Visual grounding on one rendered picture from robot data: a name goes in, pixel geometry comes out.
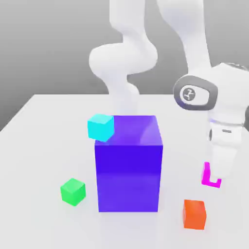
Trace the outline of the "small magenta cube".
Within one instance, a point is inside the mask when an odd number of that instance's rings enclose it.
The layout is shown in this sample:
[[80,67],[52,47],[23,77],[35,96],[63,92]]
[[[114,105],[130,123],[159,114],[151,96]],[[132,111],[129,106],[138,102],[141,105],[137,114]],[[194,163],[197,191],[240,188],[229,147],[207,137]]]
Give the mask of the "small magenta cube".
[[204,162],[201,184],[206,185],[206,186],[210,186],[210,187],[214,187],[214,188],[220,188],[222,180],[218,179],[216,182],[211,182],[210,177],[211,177],[210,163]]

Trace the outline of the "small green cube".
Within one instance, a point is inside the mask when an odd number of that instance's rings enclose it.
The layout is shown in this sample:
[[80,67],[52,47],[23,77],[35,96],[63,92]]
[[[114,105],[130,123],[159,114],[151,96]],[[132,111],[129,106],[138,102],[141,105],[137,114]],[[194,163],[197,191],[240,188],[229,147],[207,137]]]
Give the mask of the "small green cube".
[[86,197],[86,185],[71,178],[60,187],[60,192],[63,201],[72,206],[77,206]]

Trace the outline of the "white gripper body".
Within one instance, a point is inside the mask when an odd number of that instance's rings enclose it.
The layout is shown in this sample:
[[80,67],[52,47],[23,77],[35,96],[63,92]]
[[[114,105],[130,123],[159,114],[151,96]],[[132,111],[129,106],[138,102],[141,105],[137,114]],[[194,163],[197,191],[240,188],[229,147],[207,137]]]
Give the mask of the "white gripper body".
[[215,178],[226,178],[234,165],[237,152],[238,145],[211,143],[211,176]]

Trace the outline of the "large purple box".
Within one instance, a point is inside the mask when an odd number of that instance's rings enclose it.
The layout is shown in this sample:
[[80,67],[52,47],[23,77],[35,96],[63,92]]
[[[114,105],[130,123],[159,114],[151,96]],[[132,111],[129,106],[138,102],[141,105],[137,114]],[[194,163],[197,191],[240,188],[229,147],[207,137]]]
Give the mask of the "large purple box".
[[114,116],[114,135],[94,146],[100,212],[157,212],[163,142],[154,115]]

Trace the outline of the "small cyan cube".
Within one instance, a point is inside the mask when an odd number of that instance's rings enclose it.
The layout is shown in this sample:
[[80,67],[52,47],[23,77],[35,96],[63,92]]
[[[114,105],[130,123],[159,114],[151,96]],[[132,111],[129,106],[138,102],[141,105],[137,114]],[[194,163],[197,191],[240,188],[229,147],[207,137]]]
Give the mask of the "small cyan cube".
[[95,114],[88,120],[88,137],[106,142],[114,134],[114,116]]

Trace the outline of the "small orange cube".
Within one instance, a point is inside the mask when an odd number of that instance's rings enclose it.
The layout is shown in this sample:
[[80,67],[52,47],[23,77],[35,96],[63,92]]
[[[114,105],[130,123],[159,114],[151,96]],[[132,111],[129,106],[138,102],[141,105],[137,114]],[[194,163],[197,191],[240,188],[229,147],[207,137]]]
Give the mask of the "small orange cube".
[[183,227],[204,230],[207,213],[204,201],[185,199],[183,203]]

